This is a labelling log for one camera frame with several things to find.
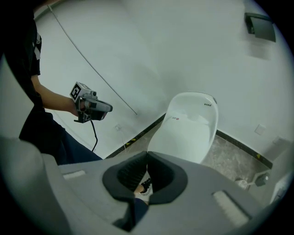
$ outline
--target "baseboard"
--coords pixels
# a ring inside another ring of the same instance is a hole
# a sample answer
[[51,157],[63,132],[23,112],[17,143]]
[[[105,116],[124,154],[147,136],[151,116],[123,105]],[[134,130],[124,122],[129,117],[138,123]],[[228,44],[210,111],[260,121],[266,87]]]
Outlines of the baseboard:
[[242,149],[244,152],[248,153],[249,155],[251,155],[252,157],[254,157],[256,160],[260,161],[262,164],[264,164],[266,167],[268,167],[269,169],[272,168],[272,163],[267,160],[264,156],[262,156],[261,154],[255,152],[253,149],[250,149],[248,146],[246,146],[245,144],[242,144],[241,142],[239,142],[238,140],[232,138],[231,136],[217,130],[216,131],[216,135],[225,139],[226,141],[230,142],[231,144],[235,145],[236,147],[238,147],[239,149]]
[[[131,146],[138,139],[140,139],[144,134],[146,134],[149,130],[151,130],[157,124],[159,124],[161,121],[163,121],[164,117],[165,117],[165,114],[163,116],[161,116],[159,119],[157,119],[155,122],[153,122],[150,126],[148,126],[145,130],[143,130],[137,136],[135,136],[133,139],[131,139],[129,142],[127,142],[124,146],[121,146],[120,148],[118,148],[116,151],[114,151],[112,154],[110,154],[106,158],[112,158],[112,157],[116,156],[117,154],[119,154],[120,152],[122,152],[124,150],[124,148],[128,148],[129,146]],[[226,141],[232,143],[233,145],[237,146],[238,148],[242,149],[244,152],[248,153],[249,155],[254,157],[256,160],[260,161],[262,164],[267,166],[269,169],[272,168],[272,163],[269,160],[267,160],[261,154],[259,154],[259,153],[255,152],[254,150],[250,149],[245,144],[242,144],[238,140],[232,138],[231,136],[229,136],[229,135],[227,135],[227,134],[225,134],[225,133],[223,133],[223,132],[221,132],[219,130],[216,131],[216,135],[223,138],[223,139],[225,139]]]

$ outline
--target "electrical outlet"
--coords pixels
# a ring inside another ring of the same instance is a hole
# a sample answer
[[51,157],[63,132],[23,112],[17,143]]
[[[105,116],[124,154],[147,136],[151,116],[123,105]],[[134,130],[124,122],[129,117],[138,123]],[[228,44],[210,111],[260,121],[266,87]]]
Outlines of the electrical outlet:
[[259,134],[259,135],[262,135],[265,131],[266,127],[259,124],[258,127],[256,128],[255,130],[255,133]]
[[117,131],[119,131],[119,130],[121,130],[121,125],[118,123],[118,124],[116,124],[116,125],[114,126],[114,128],[115,128]]

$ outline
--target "white wall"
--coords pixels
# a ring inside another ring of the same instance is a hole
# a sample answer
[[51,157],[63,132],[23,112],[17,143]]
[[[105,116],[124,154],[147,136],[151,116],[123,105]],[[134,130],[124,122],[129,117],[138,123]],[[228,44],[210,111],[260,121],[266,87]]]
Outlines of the white wall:
[[[166,100],[188,90],[213,95],[218,129],[261,154],[277,135],[294,140],[293,57],[277,28],[276,43],[247,33],[242,0],[72,0],[53,11],[95,69],[139,113],[106,86],[50,13],[37,21],[41,82],[68,95],[81,81],[114,106],[96,122],[102,157],[122,145],[116,123],[127,141],[164,113]],[[81,126],[70,114],[57,113],[76,139],[93,146],[89,123]],[[266,126],[261,136],[254,132],[258,124]]]
[[[97,91],[99,99],[113,105],[103,121],[95,121],[98,145],[95,153],[107,157],[140,133],[166,110],[156,67],[145,42],[123,6],[115,0],[65,1],[53,8],[57,18],[90,61],[138,113],[135,115],[95,73],[72,45],[51,13],[37,20],[42,37],[40,82],[69,96],[76,81]],[[53,112],[73,137],[91,149],[95,138],[90,123],[75,123],[66,112]],[[123,135],[114,126],[122,126]]]
[[[294,63],[277,28],[276,43],[249,35],[242,0],[123,3],[169,99],[187,90],[211,94],[218,129],[260,154],[277,135],[294,140]],[[258,124],[266,126],[261,136],[254,132]]]

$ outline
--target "hand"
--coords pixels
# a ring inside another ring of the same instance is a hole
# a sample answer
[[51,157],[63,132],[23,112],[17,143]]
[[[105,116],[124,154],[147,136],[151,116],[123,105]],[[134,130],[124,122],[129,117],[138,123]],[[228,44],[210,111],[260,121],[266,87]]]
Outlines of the hand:
[[[85,108],[85,102],[84,101],[81,101],[80,103],[80,108],[81,109],[84,109]],[[72,113],[73,115],[77,116],[78,117],[78,111],[75,107],[75,103],[72,99],[69,100],[69,103],[68,103],[68,112]]]

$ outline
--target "shoe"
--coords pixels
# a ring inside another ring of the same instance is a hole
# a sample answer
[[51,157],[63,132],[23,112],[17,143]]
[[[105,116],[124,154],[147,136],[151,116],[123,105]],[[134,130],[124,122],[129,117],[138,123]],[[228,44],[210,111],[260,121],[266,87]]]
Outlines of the shoe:
[[144,190],[143,190],[143,192],[141,192],[140,194],[142,195],[142,196],[146,196],[146,195],[148,195],[148,193],[150,192],[150,185],[152,185],[152,182],[151,182],[151,179],[150,178],[148,178],[145,182],[143,182],[142,184],[141,184],[143,187],[144,187]]

